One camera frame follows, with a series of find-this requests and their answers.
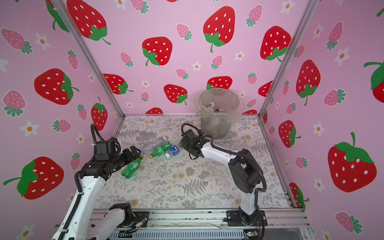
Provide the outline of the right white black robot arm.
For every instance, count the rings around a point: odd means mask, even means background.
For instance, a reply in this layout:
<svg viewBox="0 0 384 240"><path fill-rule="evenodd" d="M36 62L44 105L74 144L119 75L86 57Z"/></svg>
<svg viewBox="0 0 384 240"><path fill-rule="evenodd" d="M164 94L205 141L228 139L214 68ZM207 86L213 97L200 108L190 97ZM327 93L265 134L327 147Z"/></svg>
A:
<svg viewBox="0 0 384 240"><path fill-rule="evenodd" d="M267 183L263 170L251 152L247 149L241 151L225 149L216 145L214 137L204 135L202 130L192 127L185 131L185 126L191 125L182 125L182 139L179 147L186 150L192 160L199 157L208 158L229 167L236 187L242 192L238 219L227 219L227 222L242 223L245 226L258 223L265 227L267 220L265 213L259 207L258 199L259 193L266 192Z"/></svg>

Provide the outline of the clear bottle green neck label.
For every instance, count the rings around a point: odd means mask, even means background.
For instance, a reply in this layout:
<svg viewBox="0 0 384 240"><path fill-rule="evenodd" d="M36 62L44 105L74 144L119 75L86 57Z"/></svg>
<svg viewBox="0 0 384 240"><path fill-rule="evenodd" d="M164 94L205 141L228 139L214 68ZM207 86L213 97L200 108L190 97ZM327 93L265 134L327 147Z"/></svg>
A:
<svg viewBox="0 0 384 240"><path fill-rule="evenodd" d="M209 103L209 105L207 106L207 108L208 108L208 110L210 111L210 112L215 112L216 110L215 110L215 106L216 106L216 104L214 103L214 102L210 102Z"/></svg>

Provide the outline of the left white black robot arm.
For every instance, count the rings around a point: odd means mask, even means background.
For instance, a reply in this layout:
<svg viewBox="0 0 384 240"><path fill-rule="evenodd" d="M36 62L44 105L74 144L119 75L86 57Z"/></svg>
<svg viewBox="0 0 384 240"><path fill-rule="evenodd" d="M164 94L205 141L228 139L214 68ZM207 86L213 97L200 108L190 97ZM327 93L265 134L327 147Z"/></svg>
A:
<svg viewBox="0 0 384 240"><path fill-rule="evenodd" d="M88 233L88 227L96 200L106 181L116 170L132 163L141 151L132 146L121 153L97 153L80 171L75 173L77 192L68 212L53 240L106 240L119 226L137 230L142 224L136 220L130 204L114 204L101 223Z"/></svg>

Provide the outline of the clear bottle blue label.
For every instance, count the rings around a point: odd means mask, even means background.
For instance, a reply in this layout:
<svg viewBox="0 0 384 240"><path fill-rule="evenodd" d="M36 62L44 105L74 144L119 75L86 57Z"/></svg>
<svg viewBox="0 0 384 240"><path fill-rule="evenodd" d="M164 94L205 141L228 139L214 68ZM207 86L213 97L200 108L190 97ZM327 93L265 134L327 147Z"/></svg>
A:
<svg viewBox="0 0 384 240"><path fill-rule="evenodd" d="M177 156L180 153L180 150L177 146L170 147L167 152L165 153L165 156L167 159L173 158Z"/></svg>

